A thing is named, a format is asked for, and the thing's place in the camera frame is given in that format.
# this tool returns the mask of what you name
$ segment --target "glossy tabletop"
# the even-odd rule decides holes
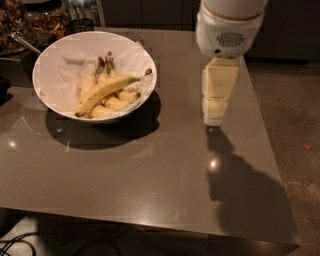
[[[106,29],[140,41],[158,84],[102,125],[47,110],[13,86],[0,107],[0,207],[298,245],[243,58],[220,128],[206,127],[193,32]]]

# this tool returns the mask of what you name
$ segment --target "bowl rim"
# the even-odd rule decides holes
[[[127,38],[123,35],[119,35],[117,33],[112,33],[112,32],[105,32],[105,31],[85,31],[85,32],[80,32],[80,33],[75,33],[75,34],[71,34],[71,35],[68,35],[68,36],[65,36],[55,42],[53,42],[52,44],[50,44],[43,52],[41,52],[41,54],[38,56],[35,64],[34,64],[34,67],[33,67],[33,70],[32,70],[32,84],[33,84],[33,89],[34,91],[36,92],[38,98],[41,100],[41,102],[49,109],[51,109],[52,111],[56,112],[57,114],[61,115],[61,116],[64,116],[66,118],[70,118],[70,119],[73,119],[73,120],[76,120],[76,121],[81,121],[81,122],[86,122],[86,123],[113,123],[113,122],[116,122],[118,121],[119,119],[121,119],[122,117],[125,117],[127,115],[129,115],[130,113],[132,113],[133,111],[135,111],[136,109],[138,109],[140,106],[142,106],[148,99],[149,97],[151,96],[152,92],[155,90],[156,88],[156,83],[157,83],[157,67],[155,65],[155,62],[154,62],[154,59],[151,57],[151,55],[145,50],[145,48],[142,46],[143,50],[144,50],[144,54],[146,54],[150,60],[151,60],[151,69],[152,69],[152,75],[153,75],[153,78],[152,78],[152,82],[151,82],[151,87],[149,90],[147,90],[147,94],[143,94],[140,99],[139,99],[139,102],[132,108],[130,109],[129,111],[126,111],[126,112],[121,112],[121,109],[120,110],[117,110],[113,113],[111,113],[111,115],[107,115],[107,116],[102,116],[102,117],[98,117],[98,118],[84,118],[84,117],[77,117],[75,115],[65,115],[63,113],[61,113],[60,111],[58,111],[57,109],[55,109],[54,106],[51,106],[49,103],[45,102],[41,97],[40,97],[40,88],[41,86],[38,85],[36,86],[36,84],[38,84],[36,82],[36,66],[37,65],[40,65],[40,61],[41,61],[41,57],[42,56],[46,56],[47,55],[47,51],[49,51],[49,49],[52,49],[54,48],[54,46],[58,43],[58,42],[61,42],[61,41],[64,41],[64,40],[70,40],[70,38],[74,37],[74,36],[77,36],[77,35],[80,35],[80,36],[84,36],[85,34],[101,34],[101,35],[113,35],[113,36],[117,36],[119,38],[122,38],[122,39],[125,39],[127,41],[130,41],[132,42],[133,44],[136,44],[138,41],[133,41],[131,40],[130,38]]]

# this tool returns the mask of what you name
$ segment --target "cable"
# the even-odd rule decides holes
[[[110,245],[117,253],[118,256],[121,256],[121,252],[120,249],[117,247],[117,245],[110,241],[110,240],[106,240],[106,239],[98,239],[98,240],[94,240],[91,241],[85,245],[83,245],[82,247],[80,247],[73,256],[79,256],[85,249],[87,249],[88,247],[97,244],[97,243],[102,243],[102,242],[106,242],[108,245]]]
[[[20,243],[20,242],[28,244],[31,247],[32,255],[35,256],[36,255],[36,251],[35,251],[33,245],[30,244],[27,241],[22,240],[25,237],[35,236],[35,235],[39,235],[39,232],[30,232],[30,233],[25,233],[25,234],[22,234],[22,235],[18,235],[16,237],[12,238],[11,240],[5,240],[5,242],[3,240],[2,241],[0,240],[0,243],[5,243],[5,246],[1,249],[0,256],[5,256],[5,254],[8,255],[7,251],[10,249],[10,247],[13,246],[15,243]]]
[[[12,241],[11,240],[2,240],[2,241],[0,241],[0,243],[12,243]],[[12,245],[14,245],[15,243],[23,243],[23,244],[27,244],[27,245],[29,245],[29,247],[31,248],[31,251],[32,251],[32,255],[33,256],[36,256],[37,255],[37,252],[36,252],[36,249],[34,248],[34,246],[31,244],[31,243],[29,243],[29,242],[27,242],[27,241],[24,241],[24,240],[19,240],[19,241],[15,241],[14,243],[12,243],[8,248],[6,248],[6,249],[3,249],[3,248],[1,248],[0,250],[0,252],[1,252],[1,256],[3,255],[3,256],[5,256],[5,255],[7,255],[7,256],[11,256],[7,251],[9,250],[9,248],[12,246]]]

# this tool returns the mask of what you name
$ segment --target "banana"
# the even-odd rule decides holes
[[[100,67],[104,66],[103,59],[99,56],[93,70],[88,74],[81,83],[80,97],[85,95],[96,84],[96,74]]]
[[[140,80],[140,77],[131,75],[116,75],[105,80],[103,83],[96,84],[80,98],[76,104],[75,115],[77,117],[84,116],[107,95]]]
[[[117,97],[115,96],[111,96],[110,98],[108,98],[103,106],[106,108],[110,108],[113,110],[118,110],[120,108],[124,108],[125,106],[127,106],[129,103],[127,101],[122,101],[119,100]]]
[[[109,76],[113,77],[117,73],[114,68],[114,59],[113,59],[111,51],[108,52],[106,59],[108,60],[108,64],[110,66]],[[120,89],[118,91],[115,91],[114,94],[118,97],[119,100],[127,101],[129,103],[133,103],[141,97],[141,93],[139,93],[139,92],[127,92],[124,89]]]
[[[102,60],[102,63],[103,63],[103,66],[102,66],[103,70],[98,76],[98,79],[97,79],[98,84],[104,82],[109,78],[107,56],[105,57],[105,61]]]
[[[133,103],[141,97],[140,92],[128,92],[124,89],[120,89],[114,92],[114,94],[118,97],[119,100],[127,101],[129,103]]]
[[[96,105],[92,111],[89,113],[89,118],[96,118],[96,117],[101,117],[107,114],[110,114],[114,112],[113,109],[110,108],[105,108],[104,106],[101,105]]]
[[[104,106],[105,103],[106,103],[106,101],[107,101],[108,99],[110,99],[111,97],[113,97],[113,96],[114,96],[114,94],[111,93],[111,94],[107,95],[106,97],[104,97],[102,100],[99,101],[100,105]]]

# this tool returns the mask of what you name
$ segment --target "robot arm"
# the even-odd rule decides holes
[[[204,123],[219,126],[224,120],[238,81],[237,57],[254,42],[268,0],[201,0],[196,40],[200,51],[212,59],[202,73]]]
[[[247,52],[263,22],[267,0],[202,0],[197,16],[198,46],[207,57]]]

